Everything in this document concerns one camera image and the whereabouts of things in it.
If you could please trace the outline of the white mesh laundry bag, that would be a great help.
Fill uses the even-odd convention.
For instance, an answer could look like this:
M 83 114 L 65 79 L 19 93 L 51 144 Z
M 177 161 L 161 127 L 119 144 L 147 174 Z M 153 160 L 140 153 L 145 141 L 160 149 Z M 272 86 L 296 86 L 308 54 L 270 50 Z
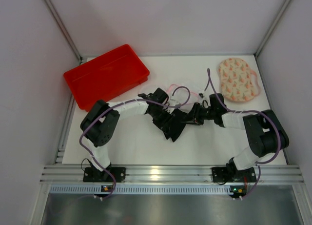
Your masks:
M 191 83 L 172 83 L 172 84 L 148 84 L 148 85 L 143 85 L 138 93 L 153 93 L 157 88 L 161 88 L 163 91 L 165 91 L 169 95 L 169 100 L 174 100 L 179 103 L 184 103 L 187 98 L 188 98 L 188 91 L 185 88 L 179 88 L 176 92 L 174 92 L 178 87 L 180 86 L 185 86 L 189 89 L 190 91 L 190 97 L 188 99 L 188 102 L 186 105 L 193 104 L 195 102 L 199 102 L 201 100 L 201 97 L 199 95 L 200 89 L 197 88 L 196 86 L 193 86 Z

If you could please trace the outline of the floral pink laundry bag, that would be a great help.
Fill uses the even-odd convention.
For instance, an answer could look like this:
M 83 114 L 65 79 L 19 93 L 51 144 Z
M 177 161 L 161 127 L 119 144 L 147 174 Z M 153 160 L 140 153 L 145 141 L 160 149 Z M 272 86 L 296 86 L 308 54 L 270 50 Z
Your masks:
M 249 102 L 260 95 L 257 73 L 243 59 L 225 59 L 219 64 L 218 71 L 224 98 L 233 102 Z

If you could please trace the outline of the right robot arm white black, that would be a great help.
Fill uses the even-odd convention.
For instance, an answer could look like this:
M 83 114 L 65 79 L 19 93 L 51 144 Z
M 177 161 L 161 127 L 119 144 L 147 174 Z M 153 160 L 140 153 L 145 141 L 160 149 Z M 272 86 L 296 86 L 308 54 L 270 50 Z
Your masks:
M 213 168 L 215 183 L 255 182 L 253 165 L 268 154 L 278 154 L 289 146 L 289 137 L 275 113 L 268 109 L 258 111 L 230 111 L 222 94 L 211 94 L 210 105 L 194 103 L 184 118 L 187 124 L 203 125 L 205 120 L 223 128 L 237 128 L 246 132 L 248 147 L 232 157 L 225 167 Z

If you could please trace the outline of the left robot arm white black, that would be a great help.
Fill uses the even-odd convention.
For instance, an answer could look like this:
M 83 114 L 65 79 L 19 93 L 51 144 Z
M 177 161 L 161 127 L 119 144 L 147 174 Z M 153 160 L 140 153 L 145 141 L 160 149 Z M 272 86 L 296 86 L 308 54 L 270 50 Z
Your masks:
M 138 94 L 134 99 L 123 102 L 97 101 L 80 124 L 81 139 L 86 138 L 89 146 L 84 147 L 91 155 L 91 167 L 100 172 L 108 172 L 111 161 L 106 144 L 110 141 L 118 121 L 135 115 L 150 115 L 153 124 L 160 129 L 166 139 L 175 142 L 185 128 L 182 121 L 186 113 L 181 107 L 188 103 L 191 92 L 185 86 L 177 87 L 174 92 L 186 89 L 187 99 L 183 103 L 174 100 L 161 88 L 149 94 Z

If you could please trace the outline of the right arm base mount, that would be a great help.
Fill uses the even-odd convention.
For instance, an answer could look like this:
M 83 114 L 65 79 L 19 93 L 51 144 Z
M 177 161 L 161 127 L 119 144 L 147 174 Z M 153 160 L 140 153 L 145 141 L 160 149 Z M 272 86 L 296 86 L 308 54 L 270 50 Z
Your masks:
M 230 166 L 213 167 L 212 178 L 214 183 L 255 183 L 256 175 L 254 168 L 237 170 Z

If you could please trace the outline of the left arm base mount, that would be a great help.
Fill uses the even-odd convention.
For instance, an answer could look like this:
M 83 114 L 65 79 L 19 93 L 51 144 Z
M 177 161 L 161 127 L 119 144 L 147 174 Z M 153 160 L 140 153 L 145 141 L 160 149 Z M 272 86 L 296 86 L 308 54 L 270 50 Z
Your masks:
M 113 175 L 117 183 L 125 180 L 126 168 L 125 167 L 108 167 L 109 172 Z M 105 171 L 99 171 L 94 167 L 87 167 L 84 170 L 83 182 L 85 183 L 101 183 L 113 182 L 113 178 Z

